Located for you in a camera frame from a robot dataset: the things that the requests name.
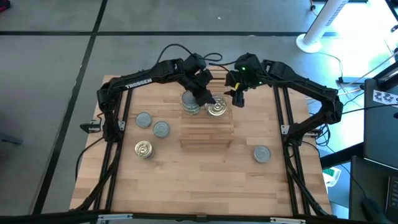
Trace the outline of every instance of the silver can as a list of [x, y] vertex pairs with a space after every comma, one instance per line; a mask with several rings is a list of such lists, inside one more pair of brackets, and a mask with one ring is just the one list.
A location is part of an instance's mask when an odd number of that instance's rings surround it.
[[271, 159], [271, 151], [267, 146], [256, 146], [253, 156], [257, 162], [266, 163]]
[[136, 144], [136, 153], [143, 159], [150, 159], [154, 156], [154, 149], [148, 141], [141, 141]]
[[136, 124], [140, 128], [148, 128], [152, 124], [152, 116], [149, 113], [141, 112], [137, 115]]
[[205, 103], [206, 113], [211, 116], [223, 115], [227, 110], [227, 105], [224, 98], [220, 96], [213, 96], [213, 99], [216, 101], [215, 104]]
[[200, 112], [200, 106], [198, 105], [195, 97], [192, 95], [192, 92], [186, 91], [182, 94], [182, 108], [189, 115], [196, 115]]
[[158, 121], [154, 125], [154, 134], [158, 138], [166, 138], [170, 134], [170, 125], [166, 121]]

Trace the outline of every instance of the wooden tabletop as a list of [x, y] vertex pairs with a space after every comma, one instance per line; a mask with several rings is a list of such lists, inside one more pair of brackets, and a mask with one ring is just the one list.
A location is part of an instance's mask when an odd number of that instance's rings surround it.
[[[213, 76], [225, 76], [224, 71], [214, 67], [210, 69]], [[104, 82], [112, 77], [105, 76]], [[155, 83], [133, 90], [111, 210], [129, 213], [291, 216], [273, 89], [261, 86], [245, 92], [244, 108], [229, 105], [233, 125], [226, 125], [231, 128], [233, 138], [224, 149], [206, 145], [193, 150], [181, 144], [182, 121], [187, 119], [182, 109], [183, 92], [184, 89], [177, 83]], [[280, 96], [285, 112], [282, 90]], [[307, 119], [309, 115], [305, 96], [293, 90], [289, 90], [289, 96], [295, 122]], [[230, 97], [226, 96], [225, 99], [231, 101]], [[152, 126], [147, 129], [135, 124], [137, 114], [143, 111], [153, 117]], [[210, 118], [216, 123], [221, 117]], [[152, 127], [157, 121], [166, 121], [171, 127], [171, 133], [165, 139], [153, 135]], [[101, 135], [90, 134], [87, 145]], [[142, 140], [153, 145], [155, 156], [150, 160], [139, 158], [134, 150], [134, 146]], [[315, 144], [313, 139], [305, 137], [305, 140]], [[267, 164], [259, 164], [253, 159], [253, 150], [257, 145], [265, 145], [271, 150], [271, 160]], [[71, 208], [79, 206], [98, 182], [105, 147], [106, 143], [102, 141], [84, 154]], [[299, 150], [306, 186], [322, 208], [331, 212], [318, 152], [306, 144], [300, 146]], [[101, 208], [104, 207], [107, 192], [108, 186], [104, 188]], [[303, 213], [297, 186], [295, 192], [299, 212]]]

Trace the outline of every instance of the label sticker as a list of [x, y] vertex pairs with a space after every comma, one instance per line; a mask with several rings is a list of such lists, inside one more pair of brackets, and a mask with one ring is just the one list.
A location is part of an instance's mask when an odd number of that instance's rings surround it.
[[386, 93], [383, 91], [373, 90], [373, 101], [382, 103], [385, 105], [397, 104], [398, 103], [398, 95]]

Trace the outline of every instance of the black cable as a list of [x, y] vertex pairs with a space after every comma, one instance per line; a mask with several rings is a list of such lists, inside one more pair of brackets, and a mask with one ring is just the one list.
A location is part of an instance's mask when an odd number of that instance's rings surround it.
[[[334, 150], [332, 150], [329, 146], [326, 145], [327, 148], [330, 149], [330, 151], [332, 151], [333, 153], [336, 153]], [[365, 190], [362, 188], [362, 186], [358, 183], [358, 181], [355, 180], [355, 178], [353, 177], [352, 173], [350, 171], [348, 171], [347, 168], [345, 168], [343, 165], [341, 165], [342, 168], [344, 168], [348, 173], [349, 176], [352, 178], [352, 180], [356, 183], [356, 185], [358, 185], [358, 187], [362, 190], [363, 195], [365, 196], [366, 199], [368, 199], [368, 197], [366, 196]]]
[[[220, 59], [210, 59], [210, 58], [207, 58], [207, 57], [209, 57], [210, 55], [217, 55], [217, 56], [220, 56]], [[206, 54], [205, 56], [202, 57], [202, 59], [203, 59], [203, 60], [206, 60], [206, 61], [209, 61], [209, 62], [219, 62], [219, 61], [221, 61], [221, 60], [223, 59], [223, 56], [222, 56], [221, 54], [219, 54], [219, 53], [213, 52], [213, 53], [210, 53], [210, 54]]]
[[[302, 141], [302, 142], [311, 145], [315, 150], [318, 151], [318, 155], [320, 155], [319, 149], [318, 149], [316, 146], [314, 146], [313, 144], [311, 144], [311, 143], [309, 143], [309, 142], [306, 142], [306, 141]], [[329, 148], [330, 151], [332, 151], [333, 153], [336, 153], [336, 152], [335, 152], [334, 150], [332, 150], [328, 145], [326, 145], [326, 147]], [[363, 195], [365, 196], [365, 198], [368, 198], [368, 197], [366, 196], [366, 193], [365, 193], [364, 189], [363, 189], [362, 186], [356, 181], [356, 179], [353, 177], [353, 175], [351, 174], [351, 172], [348, 171], [348, 169], [345, 168], [343, 165], [341, 165], [341, 166], [342, 166], [342, 168], [344, 168], [344, 169], [349, 173], [349, 176], [352, 178], [352, 180], [353, 180], [353, 181], [358, 185], [358, 187], [362, 190], [362, 193], [363, 193]]]
[[302, 141], [302, 142], [304, 142], [305, 144], [309, 144], [310, 146], [312, 146], [315, 150], [318, 151], [318, 156], [319, 156], [319, 158], [321, 157], [321, 154], [319, 153], [319, 150], [318, 150], [318, 148], [317, 148], [316, 146], [314, 146], [312, 143], [309, 143], [309, 142], [306, 142], [306, 141]]
[[318, 143], [318, 142], [317, 142], [317, 145], [318, 145], [318, 146], [326, 146], [327, 144], [329, 144], [329, 140], [330, 140], [330, 138], [331, 138], [331, 132], [330, 132], [330, 129], [329, 129], [329, 125], [324, 124], [324, 125], [320, 128], [320, 131], [322, 132], [322, 134], [321, 134], [320, 136], [316, 137], [315, 140], [320, 139], [321, 137], [324, 137], [324, 138], [325, 138], [325, 141], [324, 141], [324, 142], [321, 142], [321, 143]]
[[97, 116], [96, 116], [97, 118], [99, 118], [99, 125], [100, 126], [102, 124], [102, 117], [100, 117], [102, 114], [104, 114], [104, 113], [97, 114]]
[[75, 167], [75, 181], [77, 180], [77, 173], [78, 173], [78, 168], [79, 168], [79, 162], [81, 157], [83, 156], [83, 154], [92, 146], [94, 146], [95, 144], [97, 144], [99, 141], [101, 141], [102, 139], [104, 139], [104, 137], [101, 137], [99, 139], [97, 139], [95, 142], [91, 143], [89, 146], [87, 146], [78, 156], [77, 161], [76, 161], [76, 167]]
[[347, 112], [344, 112], [342, 114], [347, 114], [347, 113], [351, 113], [351, 112], [355, 112], [355, 111], [367, 110], [367, 109], [372, 109], [372, 108], [382, 108], [382, 107], [385, 107], [385, 106], [398, 106], [398, 103], [391, 104], [391, 105], [368, 106], [367, 108], [361, 108], [361, 109], [356, 109], [356, 110], [352, 110], [352, 111], [347, 111]]
[[360, 94], [358, 94], [358, 95], [356, 95], [354, 98], [352, 98], [352, 99], [350, 99], [350, 100], [348, 100], [343, 106], [345, 106], [345, 105], [347, 105], [347, 103], [349, 103], [349, 102], [352, 102], [352, 101], [354, 101], [355, 99], [357, 99], [357, 97], [359, 97], [359, 96], [361, 96], [362, 94], [364, 94], [365, 93], [365, 91], [363, 91], [362, 93], [360, 93]]

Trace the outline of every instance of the concrete floor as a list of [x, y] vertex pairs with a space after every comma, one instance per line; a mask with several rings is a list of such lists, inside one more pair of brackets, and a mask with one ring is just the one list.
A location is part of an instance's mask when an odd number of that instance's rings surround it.
[[[0, 13], [0, 31], [92, 31], [101, 2], [14, 0], [12, 9]], [[75, 162], [87, 139], [79, 125], [92, 118], [96, 90], [103, 76], [149, 68], [167, 44], [183, 44], [199, 54], [219, 52], [224, 55], [224, 62], [246, 52], [254, 53], [259, 58], [285, 62], [298, 74], [337, 88], [334, 80], [341, 75], [337, 60], [299, 51], [295, 36], [290, 36], [289, 32], [305, 32], [314, 21], [308, 8], [306, 0], [109, 0], [99, 31], [258, 31], [279, 32], [281, 36], [98, 36], [43, 212], [69, 208]], [[371, 21], [375, 15], [383, 22]], [[328, 30], [342, 38], [322, 39], [322, 52], [339, 57], [345, 75], [360, 76], [390, 55], [383, 38], [394, 23], [382, 1], [349, 4]], [[21, 146], [0, 142], [0, 215], [31, 212], [89, 38], [0, 35], [0, 133], [24, 140]], [[186, 56], [178, 48], [164, 54], [164, 58]], [[356, 101], [363, 104], [361, 97]], [[316, 111], [319, 104], [309, 104], [309, 108]], [[350, 103], [345, 110], [356, 108], [359, 106]], [[331, 126], [330, 147], [338, 151], [362, 141], [362, 120], [363, 114], [357, 112]], [[341, 132], [342, 126], [351, 128], [349, 134]], [[321, 151], [322, 156], [328, 153], [326, 149]], [[348, 207], [348, 192], [349, 174], [344, 170], [337, 185], [329, 189], [329, 198]]]

